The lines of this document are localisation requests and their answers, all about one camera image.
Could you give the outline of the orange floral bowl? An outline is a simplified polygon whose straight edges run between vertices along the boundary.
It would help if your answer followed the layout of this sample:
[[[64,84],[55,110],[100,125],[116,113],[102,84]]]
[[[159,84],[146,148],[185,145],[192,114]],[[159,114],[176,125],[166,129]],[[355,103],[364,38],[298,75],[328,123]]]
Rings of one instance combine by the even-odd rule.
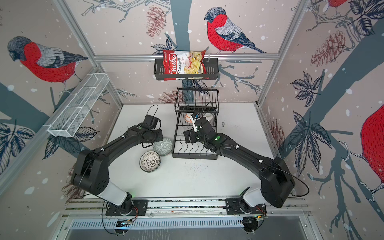
[[[196,114],[193,113],[186,113],[185,114],[185,121],[187,123],[192,124],[197,119]]]

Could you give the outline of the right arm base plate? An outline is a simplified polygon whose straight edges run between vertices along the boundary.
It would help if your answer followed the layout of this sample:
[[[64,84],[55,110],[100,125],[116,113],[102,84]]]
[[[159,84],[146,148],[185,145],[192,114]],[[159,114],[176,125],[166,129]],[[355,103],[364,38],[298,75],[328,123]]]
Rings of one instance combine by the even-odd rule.
[[[225,199],[223,209],[227,211],[228,215],[266,215],[267,213],[265,204],[251,207],[240,199]]]

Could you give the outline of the black white lattice bowl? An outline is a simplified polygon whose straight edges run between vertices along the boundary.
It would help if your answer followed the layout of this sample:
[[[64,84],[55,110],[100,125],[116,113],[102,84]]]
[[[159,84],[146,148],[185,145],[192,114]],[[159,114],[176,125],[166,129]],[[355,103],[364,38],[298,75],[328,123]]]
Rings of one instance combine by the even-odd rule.
[[[155,151],[148,151],[141,156],[139,164],[144,172],[152,173],[159,168],[161,159]]]

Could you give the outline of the pink striped bowl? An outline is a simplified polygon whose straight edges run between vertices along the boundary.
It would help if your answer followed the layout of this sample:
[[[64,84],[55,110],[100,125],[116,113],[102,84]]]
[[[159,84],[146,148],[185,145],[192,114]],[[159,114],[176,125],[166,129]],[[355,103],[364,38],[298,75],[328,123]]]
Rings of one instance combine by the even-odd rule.
[[[212,126],[215,124],[215,116],[213,114],[205,114],[205,118]]]

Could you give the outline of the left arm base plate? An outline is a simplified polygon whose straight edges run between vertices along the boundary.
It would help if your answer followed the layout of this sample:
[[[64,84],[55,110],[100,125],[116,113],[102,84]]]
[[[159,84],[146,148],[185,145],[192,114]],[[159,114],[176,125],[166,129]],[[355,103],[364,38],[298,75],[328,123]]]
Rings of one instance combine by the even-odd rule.
[[[124,216],[145,216],[148,200],[130,200],[125,201],[121,206],[112,203],[107,204],[106,216],[107,217],[124,217]]]

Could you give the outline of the green patterned bowl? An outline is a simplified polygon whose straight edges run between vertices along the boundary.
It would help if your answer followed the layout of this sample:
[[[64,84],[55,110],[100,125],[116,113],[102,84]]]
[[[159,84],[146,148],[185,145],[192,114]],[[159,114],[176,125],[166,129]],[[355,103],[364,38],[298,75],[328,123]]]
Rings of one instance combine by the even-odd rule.
[[[162,141],[153,144],[153,149],[159,156],[166,156],[173,149],[173,141],[169,138],[163,138]]]

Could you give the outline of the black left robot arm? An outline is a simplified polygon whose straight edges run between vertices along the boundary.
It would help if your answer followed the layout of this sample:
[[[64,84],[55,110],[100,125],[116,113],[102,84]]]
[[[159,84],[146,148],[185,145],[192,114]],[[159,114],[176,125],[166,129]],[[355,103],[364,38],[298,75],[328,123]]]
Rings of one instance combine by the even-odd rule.
[[[142,123],[134,125],[112,142],[94,149],[83,150],[79,153],[71,184],[104,201],[115,205],[124,214],[134,208],[132,195],[117,187],[109,174],[110,164],[129,149],[137,146],[160,142],[163,133],[157,125],[160,119],[146,115]]]

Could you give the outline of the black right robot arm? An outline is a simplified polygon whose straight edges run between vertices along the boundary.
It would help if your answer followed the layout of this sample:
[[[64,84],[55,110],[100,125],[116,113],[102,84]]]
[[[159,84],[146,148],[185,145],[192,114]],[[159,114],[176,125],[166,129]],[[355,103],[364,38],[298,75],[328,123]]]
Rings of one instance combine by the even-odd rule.
[[[242,165],[261,181],[261,195],[272,206],[281,208],[296,183],[287,164],[279,157],[264,157],[236,143],[232,138],[217,133],[210,122],[199,114],[193,114],[193,129],[184,132],[186,142],[200,142],[219,156]]]

